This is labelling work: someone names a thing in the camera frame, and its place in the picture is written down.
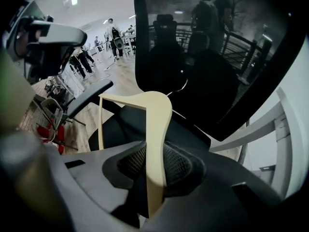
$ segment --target metal chair leg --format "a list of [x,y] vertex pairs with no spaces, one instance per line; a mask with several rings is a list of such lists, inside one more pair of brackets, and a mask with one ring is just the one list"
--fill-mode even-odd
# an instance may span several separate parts
[[72,118],[73,120],[75,120],[77,123],[80,123],[80,124],[82,124],[82,125],[84,125],[84,126],[86,126],[86,124],[84,124],[84,123],[82,123],[81,121],[78,121],[77,119],[75,119],[75,118]]

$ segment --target person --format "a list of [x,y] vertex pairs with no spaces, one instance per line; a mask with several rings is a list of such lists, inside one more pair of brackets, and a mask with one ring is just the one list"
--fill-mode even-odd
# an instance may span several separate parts
[[95,43],[95,46],[98,47],[98,51],[101,52],[102,49],[101,49],[101,47],[99,46],[99,45],[100,45],[100,41],[98,41],[98,36],[96,36],[96,39],[95,39],[94,43]]
[[82,65],[81,65],[80,61],[78,61],[78,58],[76,56],[74,56],[74,55],[71,56],[70,59],[69,59],[69,63],[70,63],[70,68],[74,72],[74,74],[75,74],[75,71],[72,68],[72,65],[76,68],[76,70],[79,71],[79,73],[82,75],[83,79],[85,80],[86,75],[85,75],[85,72],[84,72],[84,70],[82,68]]
[[[110,18],[108,19],[108,26],[107,26],[107,33],[108,33],[108,37],[111,43],[111,48],[112,48],[112,54],[114,55],[114,58],[116,60],[119,59],[119,57],[117,57],[117,47],[114,43],[114,40],[116,38],[120,38],[120,29],[118,28],[118,26],[116,24],[113,23],[113,19]],[[119,51],[119,56],[122,57],[123,56],[123,51],[122,49],[118,49]]]
[[73,55],[76,56],[80,60],[81,64],[84,66],[84,68],[86,69],[86,71],[88,73],[93,73],[93,71],[90,68],[90,65],[89,65],[89,63],[88,63],[88,61],[87,61],[87,59],[86,59],[86,57],[85,57],[85,55],[84,55],[84,53],[83,53],[83,51],[80,47],[77,47],[75,49],[75,51],[73,52]]
[[87,59],[89,59],[89,60],[92,62],[92,64],[95,64],[95,61],[94,61],[93,58],[89,55],[88,51],[86,51],[86,49],[85,49],[84,46],[81,47],[81,50],[83,51],[83,54],[85,55],[85,57],[86,57]]
[[220,53],[225,26],[233,30],[231,13],[232,6],[229,0],[201,0],[192,11],[192,30],[207,35],[209,49]]
[[133,25],[130,25],[130,27],[127,30],[128,31],[133,30]]

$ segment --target chair armrest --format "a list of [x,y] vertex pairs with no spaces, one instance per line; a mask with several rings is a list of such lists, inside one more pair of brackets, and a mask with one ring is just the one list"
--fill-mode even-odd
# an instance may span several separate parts
[[91,84],[79,97],[77,97],[68,107],[67,115],[74,118],[85,106],[87,106],[94,97],[108,90],[113,86],[109,79],[103,79]]

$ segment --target white ceiling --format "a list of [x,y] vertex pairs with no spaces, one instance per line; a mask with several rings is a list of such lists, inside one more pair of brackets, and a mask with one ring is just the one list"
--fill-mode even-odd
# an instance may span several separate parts
[[120,22],[134,14],[134,0],[78,0],[74,6],[71,0],[35,1],[43,13],[55,18],[56,23],[74,27],[95,27],[110,17]]

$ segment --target black pants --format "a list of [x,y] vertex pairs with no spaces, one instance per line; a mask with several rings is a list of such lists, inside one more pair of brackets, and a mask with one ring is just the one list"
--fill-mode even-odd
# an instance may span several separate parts
[[85,67],[86,71],[88,73],[91,73],[92,69],[90,68],[90,65],[89,65],[85,55],[83,53],[81,53],[80,55],[78,55],[77,58],[81,61],[82,65]]
[[95,61],[93,60],[93,58],[88,54],[88,52],[85,52],[85,56],[87,59],[89,59],[92,63],[94,63]]
[[79,64],[79,65],[77,65],[77,66],[74,65],[74,68],[75,68],[75,69],[78,69],[78,71],[80,72],[80,74],[82,74],[83,78],[86,77],[85,72],[84,72],[84,70],[82,69],[82,65],[81,65],[81,64]]
[[[110,43],[111,43],[111,47],[112,47],[112,54],[114,55],[114,57],[116,57],[117,56],[117,52],[116,52],[117,47],[116,47],[114,41],[110,41]],[[118,49],[118,51],[119,51],[119,56],[122,57],[122,54],[123,54],[122,49]]]
[[98,51],[99,51],[99,52],[101,52],[101,51],[102,51],[101,46],[96,45],[96,47],[98,48]]

